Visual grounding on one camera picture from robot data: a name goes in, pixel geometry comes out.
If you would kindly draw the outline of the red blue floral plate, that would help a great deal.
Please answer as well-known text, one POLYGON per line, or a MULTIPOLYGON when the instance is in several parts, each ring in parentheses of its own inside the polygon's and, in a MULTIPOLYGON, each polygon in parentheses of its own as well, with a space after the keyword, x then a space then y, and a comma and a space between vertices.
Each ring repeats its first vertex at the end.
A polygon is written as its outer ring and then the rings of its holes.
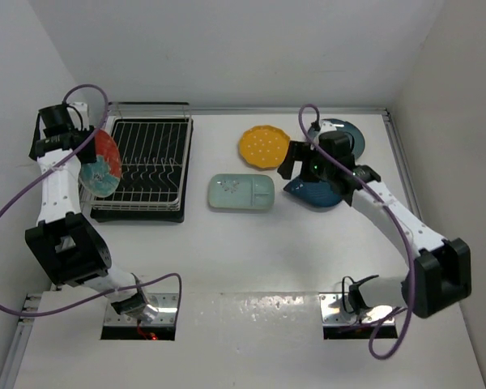
POLYGON ((82 165, 79 180, 93 196, 103 199, 112 195, 122 177, 122 159, 114 139, 104 130, 95 136, 96 161, 82 165))

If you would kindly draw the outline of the teal round plate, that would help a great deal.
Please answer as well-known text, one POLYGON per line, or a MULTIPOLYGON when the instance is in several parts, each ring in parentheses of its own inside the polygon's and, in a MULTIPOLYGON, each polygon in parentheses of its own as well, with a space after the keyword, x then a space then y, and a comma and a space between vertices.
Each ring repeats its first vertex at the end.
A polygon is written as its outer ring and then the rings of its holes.
POLYGON ((308 136, 316 138, 319 133, 337 130, 346 134, 349 138, 352 154, 356 159, 365 151, 365 137, 357 126, 351 122, 337 118, 325 118, 319 122, 313 122, 308 129, 308 136))

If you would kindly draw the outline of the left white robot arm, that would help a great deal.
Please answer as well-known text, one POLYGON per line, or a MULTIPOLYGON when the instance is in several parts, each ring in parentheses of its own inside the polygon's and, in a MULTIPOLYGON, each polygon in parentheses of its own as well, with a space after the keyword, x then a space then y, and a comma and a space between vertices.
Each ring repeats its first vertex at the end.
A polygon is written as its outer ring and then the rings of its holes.
POLYGON ((103 293, 117 314, 152 322, 158 310, 139 278, 113 265, 106 242, 81 210, 79 172, 96 158, 94 143, 76 150, 94 129, 87 104, 43 108, 37 121, 45 126, 45 136, 34 140, 32 155, 43 180, 40 214, 25 232, 29 249, 53 284, 88 287, 103 293))

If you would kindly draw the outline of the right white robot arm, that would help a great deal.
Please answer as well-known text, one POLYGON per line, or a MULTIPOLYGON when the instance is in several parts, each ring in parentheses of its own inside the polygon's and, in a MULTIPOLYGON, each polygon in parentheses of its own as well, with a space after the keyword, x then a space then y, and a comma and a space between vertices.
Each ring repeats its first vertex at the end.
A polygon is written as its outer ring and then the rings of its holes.
POLYGON ((352 282, 347 301, 353 313, 388 305, 428 318, 471 295, 468 244, 433 231, 403 206, 376 171, 356 163, 343 132, 322 133, 315 144, 291 141, 279 175, 291 178, 297 161, 303 181, 328 183, 347 205, 374 224, 409 268, 404 277, 373 275, 352 282))

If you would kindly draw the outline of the dark blue leaf dish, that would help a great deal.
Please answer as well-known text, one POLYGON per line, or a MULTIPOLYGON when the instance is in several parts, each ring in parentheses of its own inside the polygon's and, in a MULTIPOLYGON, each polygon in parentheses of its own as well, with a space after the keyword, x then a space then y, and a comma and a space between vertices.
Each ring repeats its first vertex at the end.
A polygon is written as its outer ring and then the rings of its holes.
POLYGON ((300 176, 293 178, 283 190, 311 207, 330 208, 342 202, 327 182, 306 182, 300 176))

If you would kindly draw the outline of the yellow dotted plate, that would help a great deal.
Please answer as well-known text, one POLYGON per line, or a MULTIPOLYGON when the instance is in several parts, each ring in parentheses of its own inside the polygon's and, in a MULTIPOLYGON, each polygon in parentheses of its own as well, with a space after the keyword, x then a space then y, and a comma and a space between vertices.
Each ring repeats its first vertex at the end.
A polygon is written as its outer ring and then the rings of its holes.
POLYGON ((286 158, 290 140, 283 130, 275 126, 254 126, 241 136, 238 151, 250 166, 276 169, 286 158))

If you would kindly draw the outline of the light green divided tray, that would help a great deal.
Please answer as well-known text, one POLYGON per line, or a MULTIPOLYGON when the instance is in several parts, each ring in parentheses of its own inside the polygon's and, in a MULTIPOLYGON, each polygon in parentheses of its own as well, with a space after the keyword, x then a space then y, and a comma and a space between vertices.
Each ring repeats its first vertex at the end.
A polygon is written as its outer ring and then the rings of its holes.
POLYGON ((275 184, 263 174, 219 173, 209 182, 207 202, 214 209, 268 211, 275 203, 275 184))

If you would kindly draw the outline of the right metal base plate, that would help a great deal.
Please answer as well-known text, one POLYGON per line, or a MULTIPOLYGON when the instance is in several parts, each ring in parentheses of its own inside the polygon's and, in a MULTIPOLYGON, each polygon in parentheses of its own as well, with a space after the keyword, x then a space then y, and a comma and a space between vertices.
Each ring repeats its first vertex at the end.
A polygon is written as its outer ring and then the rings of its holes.
POLYGON ((320 311, 324 327, 347 327, 353 325, 369 325, 387 316, 393 306, 376 306, 359 314, 351 312, 347 293, 320 293, 320 311))

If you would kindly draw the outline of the metal base plate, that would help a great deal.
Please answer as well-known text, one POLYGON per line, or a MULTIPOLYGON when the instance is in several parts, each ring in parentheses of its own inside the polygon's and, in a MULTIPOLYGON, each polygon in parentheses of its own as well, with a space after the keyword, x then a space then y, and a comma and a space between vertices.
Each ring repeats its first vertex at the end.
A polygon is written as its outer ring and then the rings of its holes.
POLYGON ((173 326, 177 318, 178 295, 175 293, 149 293, 144 310, 139 315, 119 315, 111 306, 104 313, 105 327, 143 327, 173 326))
POLYGON ((369 325, 387 316, 393 306, 376 306, 359 314, 351 312, 347 293, 320 293, 320 311, 324 327, 347 327, 353 325, 369 325))

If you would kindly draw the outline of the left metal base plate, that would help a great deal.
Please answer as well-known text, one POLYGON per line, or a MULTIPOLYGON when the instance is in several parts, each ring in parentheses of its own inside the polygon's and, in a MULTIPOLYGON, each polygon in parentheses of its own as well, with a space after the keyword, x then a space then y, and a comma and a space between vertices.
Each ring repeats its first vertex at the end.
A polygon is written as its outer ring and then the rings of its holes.
POLYGON ((105 327, 143 327, 173 326, 177 318, 178 295, 175 293, 149 293, 144 310, 139 315, 119 315, 111 306, 104 313, 105 327))

